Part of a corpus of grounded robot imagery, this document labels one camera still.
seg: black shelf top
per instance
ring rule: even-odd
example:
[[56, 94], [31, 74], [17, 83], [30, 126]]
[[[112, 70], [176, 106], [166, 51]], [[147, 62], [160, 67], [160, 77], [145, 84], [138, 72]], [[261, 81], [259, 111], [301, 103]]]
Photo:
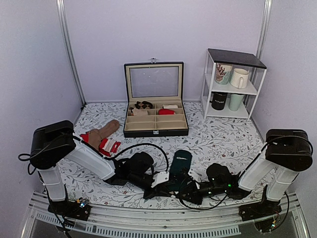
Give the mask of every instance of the black shelf top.
[[253, 54], [217, 49], [208, 49], [208, 52], [215, 63], [236, 64], [266, 69], [266, 66]]

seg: open box lid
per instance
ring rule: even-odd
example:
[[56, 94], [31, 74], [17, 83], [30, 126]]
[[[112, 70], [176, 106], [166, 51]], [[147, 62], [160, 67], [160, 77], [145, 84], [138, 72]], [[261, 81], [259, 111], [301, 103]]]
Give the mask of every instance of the open box lid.
[[184, 62], [126, 63], [128, 100], [181, 100]]

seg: white shelf board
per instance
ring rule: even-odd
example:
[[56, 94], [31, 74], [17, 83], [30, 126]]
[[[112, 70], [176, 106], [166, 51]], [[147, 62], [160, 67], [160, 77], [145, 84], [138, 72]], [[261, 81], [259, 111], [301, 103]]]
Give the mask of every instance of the white shelf board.
[[[249, 117], [249, 113], [243, 103], [241, 103], [239, 109], [234, 112], [229, 109], [229, 101], [230, 99], [227, 98], [224, 109], [220, 111], [213, 109], [210, 103], [208, 107], [207, 116], [221, 117], [221, 118], [243, 118], [243, 119], [247, 119]], [[206, 108], [206, 103], [207, 103], [207, 97], [202, 97], [202, 106], [204, 107], [204, 109]]]
[[[210, 89], [210, 82], [211, 82], [211, 74], [205, 74], [205, 80]], [[248, 94], [248, 95], [257, 95], [257, 90], [253, 86], [253, 84], [248, 80], [248, 86], [246, 88], [236, 88], [228, 82], [226, 85], [221, 85], [216, 82], [212, 84], [212, 91], [213, 92], [223, 92], [223, 93], [240, 93], [240, 94]]]

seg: vent grille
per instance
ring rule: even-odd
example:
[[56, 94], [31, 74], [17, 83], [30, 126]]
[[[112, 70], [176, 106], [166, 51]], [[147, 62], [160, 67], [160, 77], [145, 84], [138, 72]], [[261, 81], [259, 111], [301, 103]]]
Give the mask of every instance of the vent grille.
[[[51, 214], [38, 212], [36, 218], [43, 222], [47, 222], [56, 226], [61, 226], [57, 218]], [[74, 231], [105, 236], [107, 238], [221, 238], [241, 234], [238, 226], [192, 232], [134, 232], [129, 230], [124, 231], [119, 229], [106, 228], [103, 226], [91, 224], [86, 224], [85, 230], [79, 230], [70, 226], [66, 227]]]

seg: white mug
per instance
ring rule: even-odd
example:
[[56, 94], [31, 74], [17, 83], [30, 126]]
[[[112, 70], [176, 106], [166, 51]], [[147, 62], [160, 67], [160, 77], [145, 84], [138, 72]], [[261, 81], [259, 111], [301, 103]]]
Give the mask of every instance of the white mug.
[[242, 68], [235, 68], [230, 80], [230, 84], [236, 88], [246, 88], [248, 85], [249, 72]]

